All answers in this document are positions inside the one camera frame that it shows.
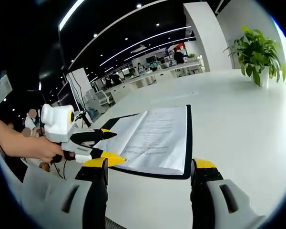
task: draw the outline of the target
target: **paper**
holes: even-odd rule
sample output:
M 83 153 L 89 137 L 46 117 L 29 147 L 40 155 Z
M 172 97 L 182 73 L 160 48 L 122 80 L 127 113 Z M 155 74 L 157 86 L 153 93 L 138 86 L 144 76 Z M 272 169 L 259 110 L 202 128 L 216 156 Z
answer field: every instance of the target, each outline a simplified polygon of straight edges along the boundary
M 121 154 L 127 162 L 119 167 L 156 174 L 183 174 L 186 127 L 185 106 L 148 112 Z
M 129 139 L 132 137 L 136 128 L 145 117 L 147 112 L 138 115 L 129 116 L 119 119 L 116 124 L 110 129 L 118 135 L 107 140 L 102 140 L 97 143 L 94 148 L 110 151 L 121 155 Z
M 186 106 L 157 108 L 121 118 L 111 130 L 118 135 L 95 148 L 115 152 L 127 162 L 120 168 L 165 175 L 184 173 Z

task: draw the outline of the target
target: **office desk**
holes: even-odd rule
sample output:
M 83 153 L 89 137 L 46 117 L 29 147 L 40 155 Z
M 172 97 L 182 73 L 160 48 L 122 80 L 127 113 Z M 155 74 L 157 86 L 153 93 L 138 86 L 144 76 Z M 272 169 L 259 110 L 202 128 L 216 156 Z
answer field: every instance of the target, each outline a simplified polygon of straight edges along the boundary
M 270 80 L 262 89 L 240 70 L 185 76 L 132 92 L 93 128 L 113 117 L 185 104 L 192 106 L 193 157 L 217 165 L 250 197 L 257 214 L 269 216 L 286 194 L 286 85 L 281 81 Z M 80 165 L 68 163 L 66 177 L 75 177 Z M 109 169 L 106 216 L 128 229 L 190 229 L 190 192 L 190 180 Z
M 106 90 L 106 93 L 111 93 L 114 101 L 117 103 L 118 101 L 120 101 L 121 99 L 123 99 L 127 94 L 129 94 L 132 91 L 135 91 L 141 87 L 146 87 L 148 86 L 149 83 L 149 79 L 150 77 L 156 76 L 160 77 L 160 75 L 164 75 L 164 77 L 162 76 L 162 78 L 167 78 L 168 80 L 177 78 L 177 75 L 175 73 L 175 70 L 181 69 L 181 68 L 187 68 L 187 67 L 194 67 L 194 66 L 200 66 L 201 63 L 199 62 L 190 62 L 190 63 L 184 63 L 184 64 L 178 64 L 169 68 L 165 68 L 165 69 L 161 69 L 158 70 L 156 72 L 152 72 L 152 73 L 144 73 L 144 74 L 140 74 L 134 78 L 128 79 L 127 81 L 124 81 L 122 84 L 117 85 L 115 87 L 112 87 L 108 90 Z

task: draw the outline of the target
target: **computer monitor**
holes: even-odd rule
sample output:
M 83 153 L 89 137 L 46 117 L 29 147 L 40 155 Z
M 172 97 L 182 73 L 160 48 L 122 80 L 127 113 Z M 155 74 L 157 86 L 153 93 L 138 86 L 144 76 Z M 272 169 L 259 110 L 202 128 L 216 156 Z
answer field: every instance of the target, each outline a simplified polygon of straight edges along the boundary
M 74 111 L 80 110 L 69 81 L 58 92 L 57 96 L 59 99 L 60 106 L 72 105 L 74 108 Z

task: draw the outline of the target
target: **black clipboard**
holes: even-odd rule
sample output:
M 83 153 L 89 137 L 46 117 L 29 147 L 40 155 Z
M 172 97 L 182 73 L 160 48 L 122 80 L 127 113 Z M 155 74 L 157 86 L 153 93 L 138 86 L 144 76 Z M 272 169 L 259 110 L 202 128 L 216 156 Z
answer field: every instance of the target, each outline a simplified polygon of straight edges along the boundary
M 114 124 L 120 119 L 129 116 L 134 116 L 137 114 L 127 115 L 123 117 L 117 117 L 109 119 L 102 128 L 110 130 Z M 192 132 L 192 112 L 191 105 L 186 105 L 186 117 L 187 117 L 187 127 L 186 127 L 186 150 L 185 150 L 185 163 L 184 163 L 184 173 L 182 175 L 162 175 L 162 174 L 153 174 L 145 172 L 137 172 L 132 170 L 127 170 L 123 168 L 110 167 L 120 172 L 129 173 L 133 175 L 143 176 L 143 177 L 154 177 L 161 179 L 188 179 L 191 176 L 191 163 L 192 163 L 192 149 L 193 149 L 193 132 Z

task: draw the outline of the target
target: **potted plant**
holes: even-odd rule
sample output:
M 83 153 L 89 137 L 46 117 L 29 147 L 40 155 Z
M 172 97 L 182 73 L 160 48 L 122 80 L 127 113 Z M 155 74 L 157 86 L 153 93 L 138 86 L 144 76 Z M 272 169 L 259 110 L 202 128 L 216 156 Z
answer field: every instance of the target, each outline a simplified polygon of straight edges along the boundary
M 276 53 L 279 43 L 265 38 L 260 30 L 251 30 L 244 25 L 242 27 L 244 36 L 236 39 L 234 45 L 227 48 L 232 50 L 229 56 L 235 54 L 238 56 L 242 74 L 247 74 L 258 86 L 268 87 L 269 78 L 276 77 L 276 82 L 279 81 L 281 68 L 284 81 L 286 67 L 280 62 Z

